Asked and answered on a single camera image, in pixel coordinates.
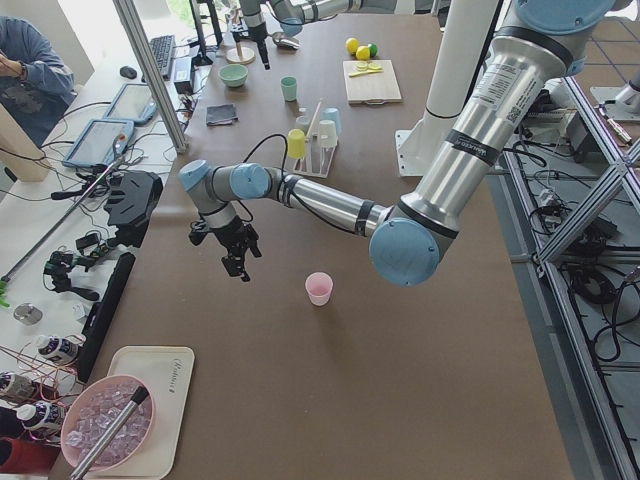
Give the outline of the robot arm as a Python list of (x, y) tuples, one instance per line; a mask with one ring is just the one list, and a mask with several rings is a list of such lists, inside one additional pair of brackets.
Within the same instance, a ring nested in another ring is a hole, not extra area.
[(326, 1), (259, 1), (240, 0), (241, 12), (248, 28), (249, 38), (256, 43), (261, 62), (266, 70), (270, 69), (266, 39), (268, 28), (262, 13), (262, 5), (269, 4), (276, 20), (285, 23), (295, 19), (294, 27), (326, 19), (340, 13), (358, 11), (364, 2), (357, 0), (326, 0)]
[(196, 160), (179, 173), (199, 214), (190, 241), (215, 236), (226, 249), (227, 273), (245, 278), (245, 256), (257, 252), (258, 236), (234, 205), (270, 198), (368, 238), (372, 264), (387, 281), (426, 281), (544, 84), (578, 74), (592, 31), (621, 8), (619, 1), (452, 2), (423, 117), (397, 148), (424, 172), (412, 192), (386, 208), (280, 168)]

